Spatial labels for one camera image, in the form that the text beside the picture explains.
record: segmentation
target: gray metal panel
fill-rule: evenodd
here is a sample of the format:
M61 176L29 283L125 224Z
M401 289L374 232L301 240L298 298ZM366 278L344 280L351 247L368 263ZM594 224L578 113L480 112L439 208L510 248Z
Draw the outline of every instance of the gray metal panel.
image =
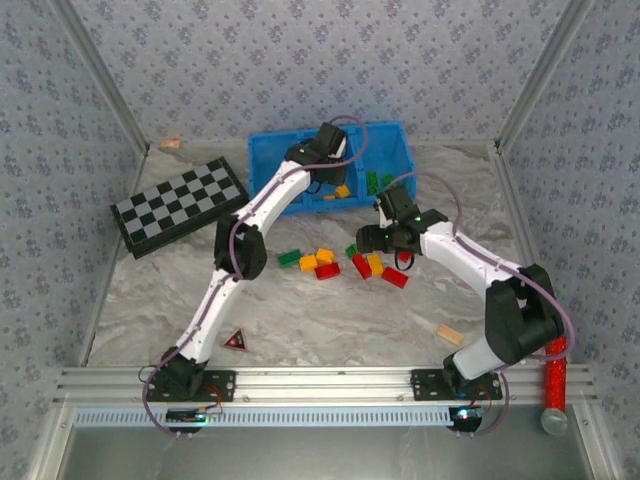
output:
M175 440L149 428L72 433L64 480L588 479L570 412L569 434L540 428L538 407L515 407L483 438L442 427L235 428Z

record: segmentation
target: patterned wallpaper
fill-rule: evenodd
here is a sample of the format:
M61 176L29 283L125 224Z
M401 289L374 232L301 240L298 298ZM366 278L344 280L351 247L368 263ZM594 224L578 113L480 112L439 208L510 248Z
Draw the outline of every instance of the patterned wallpaper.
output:
M567 0L75 0L148 141L336 113L493 138Z
M74 365L138 161L46 0L0 5L0 478Z
M534 237L640 478L640 4L598 0L509 157Z

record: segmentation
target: small wooden piece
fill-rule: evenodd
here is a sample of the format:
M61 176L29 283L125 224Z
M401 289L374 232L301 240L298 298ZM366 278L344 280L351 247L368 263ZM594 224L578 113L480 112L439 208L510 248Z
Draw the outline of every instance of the small wooden piece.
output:
M457 347L462 345L462 342L464 341L464 335L462 333L456 332L453 328L445 325L444 323L440 325L440 327L438 327L436 335L444 338L445 340L448 340Z
M160 148L180 148L182 140L179 138L165 138L160 144Z

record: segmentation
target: chess board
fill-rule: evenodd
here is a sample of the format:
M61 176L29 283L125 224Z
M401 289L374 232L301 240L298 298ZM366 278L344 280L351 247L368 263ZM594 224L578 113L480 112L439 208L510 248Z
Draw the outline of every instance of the chess board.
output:
M111 211L127 249L140 258L248 201L247 191L220 157L112 205Z

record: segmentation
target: marble surface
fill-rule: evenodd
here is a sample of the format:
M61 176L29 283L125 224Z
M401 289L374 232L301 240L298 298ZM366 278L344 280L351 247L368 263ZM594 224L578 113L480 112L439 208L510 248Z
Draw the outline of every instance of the marble surface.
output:
M418 170L441 175L458 189L465 231L495 253L517 260L510 227L487 152L412 145ZM248 177L245 146L186 144L171 155L152 150L138 190L224 155L240 179ZM418 180L417 202L453 219L455 205L443 187ZM380 278L364 281L344 249L356 230L375 223L372 208L279 218L266 236L269 260L233 306L216 340L210 364L437 365L456 348L435 336L441 323L465 334L483 330L483 301L444 267L418 258L400 290ZM96 330L90 366L156 362L191 321L213 265L215 224L134 260L122 247ZM313 273L281 270L276 255L318 247L337 252L343 273L318 281ZM391 255L383 255L387 264ZM220 346L242 328L249 347Z

